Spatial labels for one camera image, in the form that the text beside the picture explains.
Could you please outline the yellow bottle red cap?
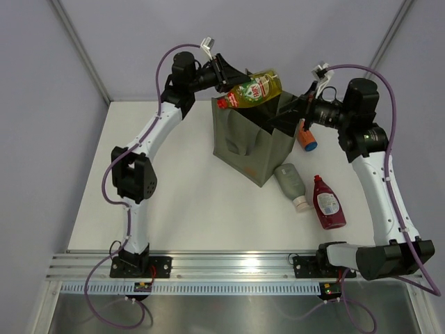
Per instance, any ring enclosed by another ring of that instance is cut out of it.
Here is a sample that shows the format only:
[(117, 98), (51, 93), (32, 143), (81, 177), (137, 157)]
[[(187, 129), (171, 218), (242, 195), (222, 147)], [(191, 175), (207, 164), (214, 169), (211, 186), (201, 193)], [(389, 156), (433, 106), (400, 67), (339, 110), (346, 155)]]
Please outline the yellow bottle red cap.
[(216, 100), (220, 109), (249, 109), (259, 106), (282, 93), (278, 73), (265, 70), (250, 75), (250, 81), (233, 87)]

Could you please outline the green bottle beige cap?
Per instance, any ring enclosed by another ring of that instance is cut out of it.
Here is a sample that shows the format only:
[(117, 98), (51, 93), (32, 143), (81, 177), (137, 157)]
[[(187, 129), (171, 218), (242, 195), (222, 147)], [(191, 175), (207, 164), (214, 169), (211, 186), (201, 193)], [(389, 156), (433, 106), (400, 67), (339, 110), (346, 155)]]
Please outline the green bottle beige cap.
[(311, 209), (306, 198), (305, 184), (293, 164), (282, 164), (274, 170), (282, 193), (293, 203), (297, 212)]

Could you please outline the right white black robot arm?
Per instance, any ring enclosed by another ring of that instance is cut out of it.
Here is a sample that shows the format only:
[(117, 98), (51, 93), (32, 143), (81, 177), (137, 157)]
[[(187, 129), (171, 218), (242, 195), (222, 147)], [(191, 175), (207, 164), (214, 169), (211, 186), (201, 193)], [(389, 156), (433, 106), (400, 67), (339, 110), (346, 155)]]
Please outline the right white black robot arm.
[(366, 280), (411, 275), (435, 253), (431, 240), (423, 240), (411, 222), (401, 198), (389, 140), (375, 123), (379, 100), (374, 81), (352, 79), (342, 101), (325, 101), (316, 96), (316, 84), (279, 109), (268, 121), (285, 134), (312, 124), (338, 131), (339, 145), (346, 153), (362, 185), (373, 223), (374, 246), (356, 246), (337, 241), (321, 244), (315, 268), (331, 276), (339, 267), (360, 272)]

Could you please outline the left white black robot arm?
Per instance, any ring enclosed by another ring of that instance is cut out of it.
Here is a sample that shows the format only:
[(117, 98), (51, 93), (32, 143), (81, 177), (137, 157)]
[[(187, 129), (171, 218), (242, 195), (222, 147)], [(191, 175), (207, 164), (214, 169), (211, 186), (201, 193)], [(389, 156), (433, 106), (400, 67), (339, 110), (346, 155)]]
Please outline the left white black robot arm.
[(229, 65), (220, 54), (204, 65), (188, 51), (174, 56), (157, 112), (132, 142), (124, 148), (115, 147), (111, 153), (112, 183), (128, 218), (124, 242), (112, 257), (112, 278), (169, 277), (170, 258), (149, 254), (147, 207), (157, 186), (153, 160), (170, 132), (191, 110), (197, 92), (215, 88), (226, 93), (249, 81), (247, 74)]

